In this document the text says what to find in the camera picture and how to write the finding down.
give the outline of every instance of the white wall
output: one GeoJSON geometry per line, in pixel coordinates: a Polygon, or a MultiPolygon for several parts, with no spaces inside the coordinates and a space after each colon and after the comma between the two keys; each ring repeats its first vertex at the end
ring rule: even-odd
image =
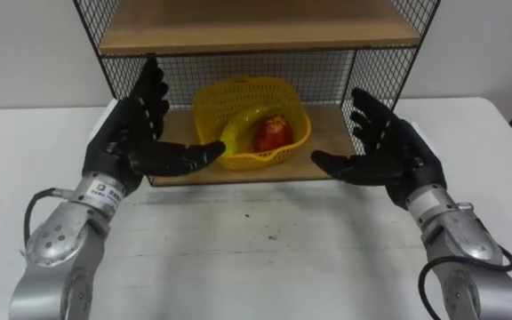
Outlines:
{"type": "MultiPolygon", "coordinates": [[[[483,96],[512,117],[512,0],[443,0],[404,96],[483,96]]],[[[70,0],[0,0],[0,108],[108,99],[70,0]]]]}
{"type": "Polygon", "coordinates": [[[0,108],[98,106],[109,99],[72,1],[0,0],[0,108]]]}
{"type": "Polygon", "coordinates": [[[512,117],[512,0],[443,0],[404,96],[483,96],[512,117]]]}

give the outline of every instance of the banana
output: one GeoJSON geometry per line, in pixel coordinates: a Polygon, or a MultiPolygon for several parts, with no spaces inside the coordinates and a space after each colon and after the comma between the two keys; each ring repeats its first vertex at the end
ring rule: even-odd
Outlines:
{"type": "Polygon", "coordinates": [[[257,105],[230,119],[220,136],[220,141],[227,146],[224,154],[234,155],[238,150],[238,136],[262,118],[274,115],[279,109],[278,105],[257,105]]]}

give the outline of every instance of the black cable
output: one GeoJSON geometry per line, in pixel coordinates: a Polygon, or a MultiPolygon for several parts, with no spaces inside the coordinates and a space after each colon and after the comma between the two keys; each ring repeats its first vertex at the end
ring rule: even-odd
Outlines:
{"type": "Polygon", "coordinates": [[[33,212],[33,208],[37,201],[43,199],[44,197],[52,196],[52,193],[56,190],[56,188],[48,188],[41,192],[36,193],[31,201],[28,203],[27,210],[25,211],[25,218],[23,220],[23,241],[25,241],[25,248],[27,248],[27,241],[31,237],[31,213],[33,212]]]}
{"type": "Polygon", "coordinates": [[[432,270],[433,267],[446,263],[446,262],[458,262],[458,263],[464,263],[469,264],[474,267],[478,268],[484,268],[490,271],[495,272],[509,272],[512,271],[512,254],[511,252],[507,251],[505,248],[501,247],[501,252],[503,252],[503,256],[505,256],[508,260],[507,266],[498,266],[494,265],[482,260],[477,260],[473,258],[468,257],[458,257],[458,256],[449,256],[449,257],[440,257],[436,258],[430,262],[428,262],[424,268],[420,271],[420,275],[418,276],[418,293],[420,294],[420,298],[422,299],[422,304],[424,304],[424,307],[434,320],[441,320],[440,317],[437,315],[435,310],[430,305],[430,302],[428,300],[428,296],[426,295],[426,276],[432,270]]]}

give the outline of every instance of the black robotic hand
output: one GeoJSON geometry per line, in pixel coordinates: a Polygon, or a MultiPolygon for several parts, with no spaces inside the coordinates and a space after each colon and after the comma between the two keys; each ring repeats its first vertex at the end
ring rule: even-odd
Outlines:
{"type": "Polygon", "coordinates": [[[163,78],[156,59],[149,59],[130,96],[117,102],[88,144],[83,175],[105,173],[125,184],[129,195],[144,175],[175,177],[197,172],[224,152],[220,141],[189,147],[158,141],[169,110],[163,78]]]}
{"type": "Polygon", "coordinates": [[[436,184],[447,188],[439,159],[412,126],[371,94],[355,88],[353,130],[364,156],[332,156],[314,151],[311,160],[334,179],[363,186],[385,186],[392,202],[406,209],[414,190],[436,184]]]}

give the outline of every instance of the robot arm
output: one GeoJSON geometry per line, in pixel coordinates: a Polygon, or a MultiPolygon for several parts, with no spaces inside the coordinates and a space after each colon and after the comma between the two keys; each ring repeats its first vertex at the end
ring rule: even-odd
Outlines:
{"type": "Polygon", "coordinates": [[[202,170],[224,152],[205,146],[158,142],[167,85],[155,59],[148,60],[129,98],[113,100],[86,149],[83,178],[31,236],[26,214],[25,273],[12,296],[11,320],[84,320],[92,304],[92,283],[109,233],[109,222],[124,197],[144,175],[179,176],[202,170]]]}
{"type": "Polygon", "coordinates": [[[385,186],[393,203],[410,212],[428,254],[419,291],[433,319],[439,317],[424,289],[430,270],[452,320],[512,320],[512,255],[487,232],[473,205],[457,204],[448,195],[442,164],[408,122],[365,91],[355,89],[353,98],[358,109],[351,114],[353,134],[363,142],[365,156],[316,151],[312,161],[337,180],[385,186]]]}

